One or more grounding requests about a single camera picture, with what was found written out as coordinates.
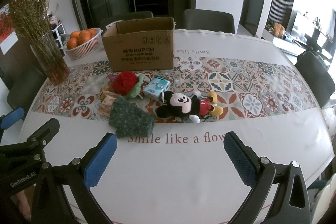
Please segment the gold fortune biscuits packet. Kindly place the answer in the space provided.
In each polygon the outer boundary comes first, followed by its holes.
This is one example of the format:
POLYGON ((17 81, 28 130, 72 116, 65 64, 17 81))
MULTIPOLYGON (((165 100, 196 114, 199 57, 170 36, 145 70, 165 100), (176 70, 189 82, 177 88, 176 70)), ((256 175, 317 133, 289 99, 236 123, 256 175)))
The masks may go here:
POLYGON ((101 116, 109 117, 112 111, 112 105, 115 102, 116 97, 106 96, 98 109, 98 114, 101 116))
POLYGON ((98 97, 100 100, 103 100, 106 96, 110 96, 110 97, 113 97, 113 98, 117 98, 118 97, 118 94, 117 93, 114 93, 114 92, 110 92, 108 90, 102 90, 98 97))

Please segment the green knitted glove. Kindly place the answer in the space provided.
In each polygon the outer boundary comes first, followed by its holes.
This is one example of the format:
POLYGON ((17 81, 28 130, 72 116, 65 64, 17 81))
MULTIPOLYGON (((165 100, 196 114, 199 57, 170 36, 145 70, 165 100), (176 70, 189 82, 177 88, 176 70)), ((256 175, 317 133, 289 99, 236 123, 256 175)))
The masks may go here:
POLYGON ((118 139, 129 137, 147 138, 153 132, 156 115, 134 106, 122 96, 112 103, 109 125, 115 129, 118 139))

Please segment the red pompom green plush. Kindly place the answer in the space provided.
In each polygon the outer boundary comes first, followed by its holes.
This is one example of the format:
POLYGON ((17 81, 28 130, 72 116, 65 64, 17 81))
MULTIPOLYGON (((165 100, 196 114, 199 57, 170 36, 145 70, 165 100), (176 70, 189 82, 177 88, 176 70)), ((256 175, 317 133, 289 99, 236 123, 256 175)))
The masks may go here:
POLYGON ((141 98, 144 79, 145 76, 142 74, 138 76, 131 71, 124 71, 112 82, 112 88, 115 93, 123 96, 125 99, 141 98))

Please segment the light blue tissue pack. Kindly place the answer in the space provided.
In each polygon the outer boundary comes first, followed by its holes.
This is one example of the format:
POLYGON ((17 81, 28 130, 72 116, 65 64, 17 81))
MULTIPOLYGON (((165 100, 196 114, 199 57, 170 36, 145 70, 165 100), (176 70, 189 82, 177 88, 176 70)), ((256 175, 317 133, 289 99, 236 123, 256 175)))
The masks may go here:
POLYGON ((162 99, 162 93, 168 90, 170 87, 170 81, 162 77, 155 76, 143 89, 144 96, 160 101, 162 99))

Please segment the Mickey Mouse plush toy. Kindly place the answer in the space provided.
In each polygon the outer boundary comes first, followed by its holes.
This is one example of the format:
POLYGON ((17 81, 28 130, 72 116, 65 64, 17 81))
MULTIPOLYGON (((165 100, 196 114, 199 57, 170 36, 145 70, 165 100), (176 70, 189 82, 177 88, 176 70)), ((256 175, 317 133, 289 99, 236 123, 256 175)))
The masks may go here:
POLYGON ((189 118, 193 123, 200 123, 205 115, 220 116, 224 110, 218 106, 218 96, 209 92, 206 98, 201 97, 201 92, 194 92, 191 97, 183 93, 166 91, 162 93, 163 105, 156 110, 158 118, 169 117, 189 118))

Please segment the red snack packet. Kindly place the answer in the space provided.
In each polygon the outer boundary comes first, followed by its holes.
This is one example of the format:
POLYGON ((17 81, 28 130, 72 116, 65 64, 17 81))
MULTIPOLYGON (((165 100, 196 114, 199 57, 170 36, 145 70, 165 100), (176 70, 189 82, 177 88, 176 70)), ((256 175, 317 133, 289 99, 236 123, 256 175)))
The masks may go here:
POLYGON ((107 75, 106 78, 113 83, 117 79, 117 77, 118 75, 107 75))

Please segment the dark side chair left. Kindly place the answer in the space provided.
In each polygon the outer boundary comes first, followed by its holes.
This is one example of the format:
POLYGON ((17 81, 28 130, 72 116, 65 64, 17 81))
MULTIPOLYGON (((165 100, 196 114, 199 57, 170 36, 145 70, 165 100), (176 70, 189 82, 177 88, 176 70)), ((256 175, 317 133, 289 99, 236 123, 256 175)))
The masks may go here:
POLYGON ((24 110, 23 120, 25 120, 29 109, 38 94, 40 88, 46 80, 46 75, 34 65, 29 65, 15 81, 7 96, 7 103, 15 110, 24 110))

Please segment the dark side chair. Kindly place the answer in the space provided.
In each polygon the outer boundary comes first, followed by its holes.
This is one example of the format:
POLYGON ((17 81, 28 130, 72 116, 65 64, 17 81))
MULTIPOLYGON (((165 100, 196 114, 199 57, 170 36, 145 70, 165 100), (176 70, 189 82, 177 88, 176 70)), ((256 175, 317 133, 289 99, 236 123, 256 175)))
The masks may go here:
POLYGON ((313 92, 320 108, 326 106, 335 91, 335 83, 326 68, 311 52, 299 55, 295 67, 313 92))
POLYGON ((40 88, 46 80, 46 75, 34 65, 29 65, 15 81, 7 96, 7 103, 15 110, 24 110, 23 120, 25 120, 29 109, 38 94, 40 88))

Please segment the glass vase with water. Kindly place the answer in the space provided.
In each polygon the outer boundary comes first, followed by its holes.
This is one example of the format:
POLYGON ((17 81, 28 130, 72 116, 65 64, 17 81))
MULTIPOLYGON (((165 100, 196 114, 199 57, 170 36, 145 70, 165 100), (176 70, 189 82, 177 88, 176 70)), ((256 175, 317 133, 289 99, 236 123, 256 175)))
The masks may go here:
POLYGON ((60 85, 68 78, 69 67, 66 65, 50 31, 43 35, 33 32, 31 49, 45 75, 54 86, 60 85))

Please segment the orange fruit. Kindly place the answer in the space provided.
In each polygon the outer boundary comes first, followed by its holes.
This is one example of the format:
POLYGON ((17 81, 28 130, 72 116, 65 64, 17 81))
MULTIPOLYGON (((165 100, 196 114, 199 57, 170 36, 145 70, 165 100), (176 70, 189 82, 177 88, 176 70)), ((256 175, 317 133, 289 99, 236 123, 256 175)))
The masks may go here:
POLYGON ((89 33, 91 34, 91 37, 94 37, 96 35, 96 30, 94 28, 88 29, 89 33))
POLYGON ((91 39, 91 32, 88 30, 83 30, 80 32, 78 37, 78 45, 82 45, 91 39))
POLYGON ((80 31, 74 31, 70 34, 70 38, 78 39, 80 35, 80 31))
POLYGON ((72 50, 78 46, 78 39, 73 37, 70 38, 67 42, 67 50, 72 50))

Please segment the white shoe rack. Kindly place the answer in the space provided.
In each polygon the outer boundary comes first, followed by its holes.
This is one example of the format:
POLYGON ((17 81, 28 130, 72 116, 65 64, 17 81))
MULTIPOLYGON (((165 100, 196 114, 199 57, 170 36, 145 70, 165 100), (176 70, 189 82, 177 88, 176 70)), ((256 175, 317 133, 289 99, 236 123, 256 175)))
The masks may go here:
POLYGON ((64 42, 66 40, 65 38, 66 32, 64 30, 63 24, 62 23, 50 24, 50 29, 58 48, 59 49, 63 48, 64 42))

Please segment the patterned tablecloth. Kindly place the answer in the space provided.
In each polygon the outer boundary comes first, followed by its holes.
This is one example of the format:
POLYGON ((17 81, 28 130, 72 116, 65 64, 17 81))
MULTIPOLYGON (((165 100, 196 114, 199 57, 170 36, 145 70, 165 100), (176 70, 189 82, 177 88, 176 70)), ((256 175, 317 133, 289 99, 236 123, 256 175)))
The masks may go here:
POLYGON ((115 223, 227 223, 250 188, 227 155, 233 131, 258 156, 298 162, 310 185, 334 157, 321 108, 297 68, 271 42, 176 30, 174 66, 137 68, 169 94, 132 104, 153 114, 148 136, 120 138, 92 193, 115 223))

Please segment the white basket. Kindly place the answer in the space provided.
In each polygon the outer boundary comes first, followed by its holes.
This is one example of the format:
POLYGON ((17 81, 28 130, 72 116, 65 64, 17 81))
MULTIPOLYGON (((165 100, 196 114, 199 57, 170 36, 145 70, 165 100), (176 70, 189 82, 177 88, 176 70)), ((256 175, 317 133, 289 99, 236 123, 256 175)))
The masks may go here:
POLYGON ((102 29, 100 28, 94 28, 96 30, 96 35, 94 37, 91 37, 91 39, 82 44, 82 45, 78 45, 76 48, 72 49, 72 50, 67 50, 67 41, 65 46, 63 47, 63 50, 65 51, 66 55, 68 55, 72 60, 76 60, 79 58, 82 58, 88 54, 90 54, 91 52, 95 51, 98 46, 102 45, 102 37, 101 37, 101 33, 102 33, 102 29))

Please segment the dried flower bunch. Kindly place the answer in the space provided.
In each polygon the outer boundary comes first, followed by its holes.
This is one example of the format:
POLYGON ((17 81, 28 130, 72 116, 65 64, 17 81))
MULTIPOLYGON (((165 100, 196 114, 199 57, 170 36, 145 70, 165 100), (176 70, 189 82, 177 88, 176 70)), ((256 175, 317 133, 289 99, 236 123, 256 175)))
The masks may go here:
POLYGON ((51 0, 10 0, 9 17, 15 32, 32 43, 38 43, 50 32, 51 0))

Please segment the dark side chair right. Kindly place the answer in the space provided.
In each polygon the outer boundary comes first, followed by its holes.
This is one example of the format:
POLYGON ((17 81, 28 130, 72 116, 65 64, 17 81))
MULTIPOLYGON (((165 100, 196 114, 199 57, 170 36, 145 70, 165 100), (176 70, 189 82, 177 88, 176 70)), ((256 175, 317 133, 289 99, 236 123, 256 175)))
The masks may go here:
POLYGON ((326 68, 311 52, 299 55, 295 67, 313 92, 320 108, 326 106, 335 91, 335 83, 326 68))

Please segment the brown cardboard box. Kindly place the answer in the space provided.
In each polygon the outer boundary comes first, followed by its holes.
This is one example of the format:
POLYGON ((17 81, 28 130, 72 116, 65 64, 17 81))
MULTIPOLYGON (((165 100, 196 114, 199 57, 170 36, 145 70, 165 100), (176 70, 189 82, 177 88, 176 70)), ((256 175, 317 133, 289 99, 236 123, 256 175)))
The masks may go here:
POLYGON ((173 69, 174 29, 171 17, 114 23, 102 36, 112 71, 173 69))

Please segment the white tv cabinet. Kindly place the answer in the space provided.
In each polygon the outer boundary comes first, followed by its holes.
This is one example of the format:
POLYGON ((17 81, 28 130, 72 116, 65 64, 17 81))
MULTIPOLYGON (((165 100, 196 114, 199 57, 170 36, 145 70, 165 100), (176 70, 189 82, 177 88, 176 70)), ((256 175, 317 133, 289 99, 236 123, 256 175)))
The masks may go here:
POLYGON ((305 49, 298 46, 296 43, 288 42, 284 39, 277 38, 266 29, 264 29, 262 32, 262 38, 273 43, 278 49, 288 55, 297 57, 298 55, 305 52, 305 49))

